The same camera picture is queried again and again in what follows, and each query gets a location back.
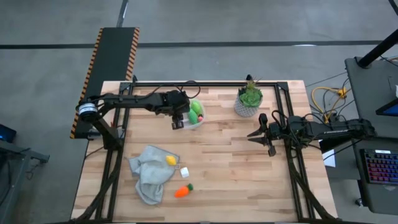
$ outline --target butcher block tabletop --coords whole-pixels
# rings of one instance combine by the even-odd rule
[[[294,114],[311,113],[304,82],[289,84]],[[104,82],[103,93],[119,91],[120,82]],[[292,188],[286,153],[282,141],[274,141],[276,155],[269,157],[258,143],[247,141],[247,135],[259,128],[258,117],[265,113],[269,123],[271,112],[277,110],[273,87],[258,87],[263,101],[256,115],[243,118],[235,113],[236,86],[203,86],[196,97],[205,107],[205,122],[196,129],[172,130],[171,117],[155,115],[144,109],[131,109],[124,145],[124,159],[119,177],[114,222],[294,222]],[[134,95],[146,95],[155,87],[134,87]],[[157,91],[175,90],[162,87]],[[185,87],[188,96],[197,87]],[[282,94],[284,111],[287,111]],[[114,110],[104,117],[110,124]],[[121,110],[119,124],[123,120]],[[90,141],[87,154],[100,148],[102,139]],[[178,170],[164,184],[162,202],[147,205],[136,193],[137,177],[133,177],[127,158],[139,156],[147,145],[153,145],[180,156],[180,164],[187,167],[184,179]],[[81,215],[94,199],[101,185],[106,150],[90,155],[83,164],[72,218]],[[336,217],[322,154],[319,149],[303,150],[311,191],[326,210]],[[180,187],[191,183],[194,190],[184,198],[175,198]],[[307,214],[300,190],[303,212]],[[109,192],[104,201],[104,216],[108,211]]]

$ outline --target gray cloth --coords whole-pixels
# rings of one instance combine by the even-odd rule
[[[166,156],[180,160],[179,156],[155,146],[146,146],[140,156],[129,159],[132,174],[139,175],[137,193],[149,205],[162,201],[163,184],[174,174],[175,168],[167,164]]]

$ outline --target keyboard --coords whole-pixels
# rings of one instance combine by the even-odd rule
[[[372,184],[398,184],[398,151],[362,149],[367,181]]]

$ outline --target concrete floor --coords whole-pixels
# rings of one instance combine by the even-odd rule
[[[116,25],[121,2],[0,0],[0,44],[92,43],[100,27]],[[387,0],[130,0],[123,26],[139,26],[139,42],[382,40],[397,20]],[[373,47],[139,49],[134,73],[140,80],[234,80],[250,73],[310,84],[343,72],[345,58]],[[18,145],[51,155],[25,182],[14,223],[70,217],[87,141],[69,139],[69,131],[91,51],[0,50],[0,123],[18,131]],[[385,54],[392,55],[398,55],[397,47]],[[307,92],[321,85],[338,88],[346,77]],[[357,117],[354,103],[342,114]],[[356,182],[330,183],[340,218],[398,222],[397,216],[354,205]]]

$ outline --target toy carrot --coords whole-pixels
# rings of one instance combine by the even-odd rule
[[[193,190],[193,185],[188,184],[187,186],[183,186],[175,192],[174,197],[185,197],[189,194],[189,192]]]

